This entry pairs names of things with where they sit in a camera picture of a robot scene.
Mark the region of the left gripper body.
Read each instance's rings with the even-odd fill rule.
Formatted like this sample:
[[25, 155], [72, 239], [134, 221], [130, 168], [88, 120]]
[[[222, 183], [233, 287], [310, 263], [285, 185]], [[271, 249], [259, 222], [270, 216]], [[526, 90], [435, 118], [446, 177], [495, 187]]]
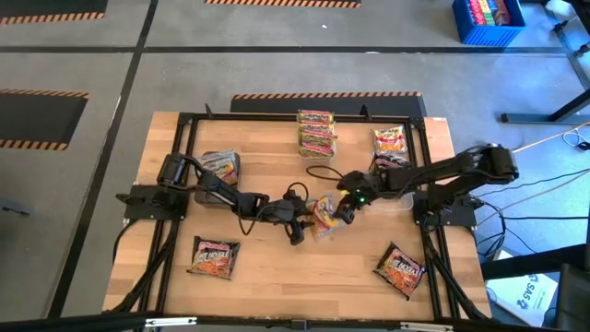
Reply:
[[300, 196], [286, 196], [264, 207], [264, 222], [288, 223], [308, 214], [306, 202]]

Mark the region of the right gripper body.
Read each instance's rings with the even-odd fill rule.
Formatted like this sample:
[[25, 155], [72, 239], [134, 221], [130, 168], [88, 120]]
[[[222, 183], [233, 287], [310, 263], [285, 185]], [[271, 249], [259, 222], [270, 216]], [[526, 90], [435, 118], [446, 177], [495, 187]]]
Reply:
[[376, 187], [369, 174], [353, 171], [344, 175], [337, 183], [339, 191], [346, 191], [339, 206], [362, 208], [376, 199]]

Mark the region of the green ramen packet stack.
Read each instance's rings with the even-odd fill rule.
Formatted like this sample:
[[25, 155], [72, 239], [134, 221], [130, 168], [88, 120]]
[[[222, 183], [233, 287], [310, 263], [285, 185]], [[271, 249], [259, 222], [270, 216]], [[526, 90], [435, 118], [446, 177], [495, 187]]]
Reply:
[[[338, 137], [338, 135], [336, 134], [336, 120], [335, 120], [335, 115], [334, 115], [334, 124], [335, 124], [335, 133], [333, 134], [333, 136], [337, 136]], [[298, 133], [298, 153], [299, 153], [299, 145], [301, 145], [301, 142], [300, 142], [300, 139], [299, 139], [299, 133], [301, 133], [301, 131], [299, 130], [299, 127], [298, 127], [298, 130], [297, 130], [297, 133]], [[336, 141], [335, 141], [335, 143], [331, 147], [334, 149], [334, 151], [336, 153]], [[326, 161], [326, 160], [331, 160], [332, 158], [330, 158], [330, 159], [308, 159], [308, 158], [303, 158], [303, 159], [306, 159], [306, 160]]]

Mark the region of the clear plastic bin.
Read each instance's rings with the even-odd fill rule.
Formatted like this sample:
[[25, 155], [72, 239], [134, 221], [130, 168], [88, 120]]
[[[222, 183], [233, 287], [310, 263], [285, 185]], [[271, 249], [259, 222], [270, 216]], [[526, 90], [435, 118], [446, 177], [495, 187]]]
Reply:
[[414, 200], [412, 194], [405, 194], [400, 198], [379, 198], [373, 204], [379, 211], [397, 213], [412, 209]]

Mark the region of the red Lime Chili Shrimp packet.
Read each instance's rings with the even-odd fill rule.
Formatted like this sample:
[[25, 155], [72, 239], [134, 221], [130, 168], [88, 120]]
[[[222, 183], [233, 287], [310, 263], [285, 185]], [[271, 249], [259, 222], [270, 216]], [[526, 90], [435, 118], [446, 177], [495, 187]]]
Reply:
[[299, 145], [299, 155], [308, 159], [330, 159], [335, 156], [335, 151], [331, 146], [320, 146], [314, 144]]
[[335, 133], [334, 123], [298, 123], [301, 132], [317, 133], [332, 136]]
[[332, 146], [337, 140], [337, 136], [314, 132], [301, 132], [299, 133], [299, 139], [302, 145], [306, 143], [317, 146]]
[[332, 124], [334, 114], [328, 111], [299, 110], [297, 121], [300, 124]]

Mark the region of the black hazard-striped floor mat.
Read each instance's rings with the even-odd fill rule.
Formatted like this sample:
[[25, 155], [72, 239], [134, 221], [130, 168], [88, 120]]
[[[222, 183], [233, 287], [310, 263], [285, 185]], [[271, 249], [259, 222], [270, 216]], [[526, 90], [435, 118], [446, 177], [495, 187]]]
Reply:
[[66, 150], [86, 92], [0, 89], [0, 148]]
[[0, 0], [0, 26], [103, 18], [109, 0]]
[[371, 115], [424, 117], [420, 92], [298, 92], [236, 94], [231, 113], [296, 113], [298, 110], [359, 115], [365, 106]]
[[208, 5], [361, 8], [361, 0], [204, 0]]

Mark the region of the black-legged desk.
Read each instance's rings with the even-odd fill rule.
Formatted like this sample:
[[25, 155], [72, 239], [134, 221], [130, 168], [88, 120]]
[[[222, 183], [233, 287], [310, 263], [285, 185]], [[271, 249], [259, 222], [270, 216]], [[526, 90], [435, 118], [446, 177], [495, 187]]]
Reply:
[[[539, 4], [544, 7], [544, 11], [549, 20], [554, 24], [562, 22], [558, 20], [556, 14], [547, 8], [550, 0], [522, 0], [528, 4]], [[590, 114], [582, 114], [582, 110], [590, 106], [590, 77], [584, 71], [579, 59], [576, 57], [572, 46], [570, 45], [565, 29], [563, 31], [555, 32], [554, 27], [552, 33], [558, 38], [567, 59], [572, 66], [572, 69], [578, 77], [584, 92], [561, 106], [554, 113], [549, 114], [534, 114], [534, 113], [502, 113], [500, 120], [504, 124], [513, 125], [579, 125], [583, 126], [590, 123]]]

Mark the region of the white printed cardboard box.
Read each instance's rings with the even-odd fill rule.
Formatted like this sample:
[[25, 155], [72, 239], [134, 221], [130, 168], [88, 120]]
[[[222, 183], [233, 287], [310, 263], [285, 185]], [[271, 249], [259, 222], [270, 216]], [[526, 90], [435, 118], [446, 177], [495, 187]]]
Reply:
[[541, 327], [558, 282], [544, 274], [491, 279], [486, 289], [491, 300], [530, 326]]

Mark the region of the blue plastic crate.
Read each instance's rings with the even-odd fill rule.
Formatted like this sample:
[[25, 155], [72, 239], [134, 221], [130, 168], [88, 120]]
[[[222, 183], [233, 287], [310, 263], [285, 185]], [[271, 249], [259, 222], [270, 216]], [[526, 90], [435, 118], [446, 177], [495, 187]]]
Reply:
[[452, 10], [460, 42], [468, 45], [505, 47], [525, 28], [519, 0], [504, 0], [512, 16], [509, 26], [478, 26], [472, 22], [466, 0], [454, 0]]

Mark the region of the colourful boxes stack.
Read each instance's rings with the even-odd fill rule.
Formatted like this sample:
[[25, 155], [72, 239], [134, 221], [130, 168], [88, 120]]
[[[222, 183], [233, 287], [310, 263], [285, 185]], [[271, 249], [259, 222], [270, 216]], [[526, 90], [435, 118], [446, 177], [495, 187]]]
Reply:
[[509, 26], [512, 16], [504, 0], [466, 0], [471, 20], [478, 26]]

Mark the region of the small dark floor object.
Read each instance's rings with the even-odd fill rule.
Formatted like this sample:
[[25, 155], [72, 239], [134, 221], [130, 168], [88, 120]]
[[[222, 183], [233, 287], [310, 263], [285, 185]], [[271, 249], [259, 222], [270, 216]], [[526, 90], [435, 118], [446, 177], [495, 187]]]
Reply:
[[32, 210], [30, 208], [16, 203], [0, 202], [0, 209], [5, 212], [14, 212], [23, 216], [30, 216], [32, 214]]

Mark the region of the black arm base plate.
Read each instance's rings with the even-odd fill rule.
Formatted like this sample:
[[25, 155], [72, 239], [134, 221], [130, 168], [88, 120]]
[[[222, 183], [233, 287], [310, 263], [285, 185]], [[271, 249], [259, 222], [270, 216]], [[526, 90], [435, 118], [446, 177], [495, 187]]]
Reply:
[[189, 194], [157, 185], [133, 185], [115, 197], [126, 205], [126, 219], [174, 220], [186, 215]]
[[438, 226], [460, 226], [474, 228], [477, 225], [474, 209], [478, 204], [467, 196], [451, 198], [440, 205], [432, 206], [426, 191], [413, 194], [414, 221], [425, 229]]

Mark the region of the black aluminium table frame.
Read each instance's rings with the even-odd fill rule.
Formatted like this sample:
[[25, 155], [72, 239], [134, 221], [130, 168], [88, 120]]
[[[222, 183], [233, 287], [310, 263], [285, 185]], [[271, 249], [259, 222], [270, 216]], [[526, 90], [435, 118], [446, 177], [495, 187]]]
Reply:
[[[137, 172], [141, 184], [156, 181], [174, 148], [196, 154], [235, 149], [242, 158], [240, 188], [280, 198], [303, 183], [309, 196], [335, 195], [326, 170], [306, 173], [292, 114], [157, 112], [152, 116]], [[140, 220], [122, 237], [103, 306], [112, 309], [128, 294], [167, 235], [176, 238], [171, 258], [157, 272], [141, 307], [164, 314], [310, 320], [431, 321], [461, 316], [443, 278], [427, 275], [410, 300], [372, 271], [390, 242], [424, 260], [419, 225], [411, 209], [377, 210], [372, 203], [354, 222], [320, 241], [307, 236], [291, 245], [281, 226], [257, 224], [242, 234], [224, 207], [191, 204], [178, 221]], [[231, 279], [191, 274], [194, 237], [241, 244]]]

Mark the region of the silver metal bracket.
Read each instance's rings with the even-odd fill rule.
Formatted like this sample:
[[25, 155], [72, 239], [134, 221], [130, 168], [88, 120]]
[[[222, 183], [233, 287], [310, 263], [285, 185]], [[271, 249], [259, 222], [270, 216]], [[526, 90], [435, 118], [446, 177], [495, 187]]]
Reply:
[[144, 328], [163, 328], [166, 326], [191, 326], [196, 324], [196, 317], [152, 317], [146, 319]]
[[400, 330], [409, 330], [413, 332], [454, 332], [454, 327], [432, 323], [401, 322]]

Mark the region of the black rig gantry frame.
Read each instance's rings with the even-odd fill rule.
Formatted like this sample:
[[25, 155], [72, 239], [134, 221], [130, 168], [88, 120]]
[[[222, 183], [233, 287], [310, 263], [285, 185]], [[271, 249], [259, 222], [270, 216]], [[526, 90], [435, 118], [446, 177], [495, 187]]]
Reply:
[[310, 328], [374, 328], [400, 330], [401, 322], [421, 322], [454, 327], [454, 332], [569, 332], [557, 328], [513, 326], [492, 320], [465, 320], [441, 318], [434, 321], [409, 320], [354, 320], [329, 319], [310, 320], [303, 318], [252, 318], [230, 316], [159, 316], [155, 312], [144, 313], [106, 313], [36, 320], [0, 322], [0, 332], [123, 332], [144, 328], [147, 318], [161, 317], [196, 317], [197, 324], [192, 326], [263, 326], [267, 328], [285, 327], [294, 331], [306, 331]]

